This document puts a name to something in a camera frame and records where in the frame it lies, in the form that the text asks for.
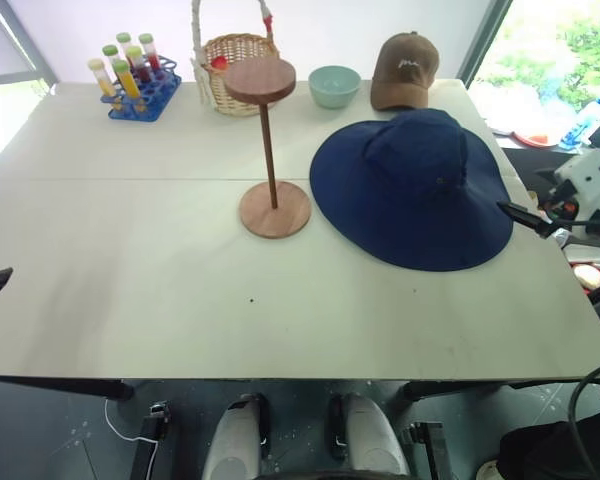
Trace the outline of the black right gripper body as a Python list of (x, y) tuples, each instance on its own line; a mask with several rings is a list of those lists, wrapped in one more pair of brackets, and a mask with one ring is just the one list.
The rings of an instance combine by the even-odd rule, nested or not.
[(580, 228), (578, 222), (585, 220), (580, 215), (580, 205), (577, 196), (574, 195), (561, 201), (547, 200), (542, 204), (542, 208), (549, 220), (558, 220), (567, 223), (566, 226), (559, 227), (552, 234), (552, 237), (560, 246), (566, 246), (572, 236), (573, 228)]

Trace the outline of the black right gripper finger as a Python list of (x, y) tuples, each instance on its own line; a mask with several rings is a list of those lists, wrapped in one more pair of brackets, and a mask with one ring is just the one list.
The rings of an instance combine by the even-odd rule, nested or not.
[(531, 230), (541, 238), (548, 238), (556, 231), (556, 225), (543, 220), (540, 216), (528, 212), (514, 212), (510, 218)]
[(521, 225), (542, 225), (545, 223), (542, 217), (530, 213), (520, 205), (504, 201), (498, 201), (497, 205), (506, 216)]

